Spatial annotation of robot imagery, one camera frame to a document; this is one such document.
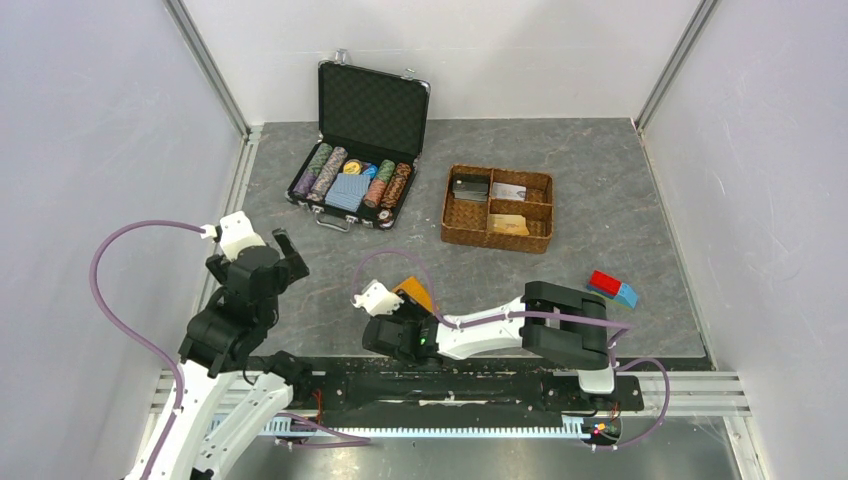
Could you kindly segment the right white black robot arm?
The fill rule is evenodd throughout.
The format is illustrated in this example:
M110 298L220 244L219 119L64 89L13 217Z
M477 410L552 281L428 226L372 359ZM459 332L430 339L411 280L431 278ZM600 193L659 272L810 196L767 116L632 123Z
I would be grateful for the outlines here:
M374 280L352 304L369 316L362 346L373 353L425 365L520 348L575 371L578 396L591 408L617 396L608 331L628 328L608 320L606 303L597 295L533 281L501 306L441 315Z

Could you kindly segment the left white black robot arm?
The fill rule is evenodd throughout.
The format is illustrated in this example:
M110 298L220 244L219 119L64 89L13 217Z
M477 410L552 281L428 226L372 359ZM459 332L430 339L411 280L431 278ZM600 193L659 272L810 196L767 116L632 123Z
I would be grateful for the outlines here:
M224 251L206 266L220 286L188 324L166 408L130 478L223 479L275 413L312 399L306 362L253 354L279 319L279 295L309 274L288 233L272 235L275 247L219 228Z

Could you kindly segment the orange card holder wallet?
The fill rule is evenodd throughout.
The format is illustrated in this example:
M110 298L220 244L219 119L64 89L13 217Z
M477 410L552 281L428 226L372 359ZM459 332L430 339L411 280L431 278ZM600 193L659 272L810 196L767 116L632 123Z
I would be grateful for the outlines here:
M407 277L393 288L393 292L407 295L428 312L433 312L432 298L425 286L414 276Z

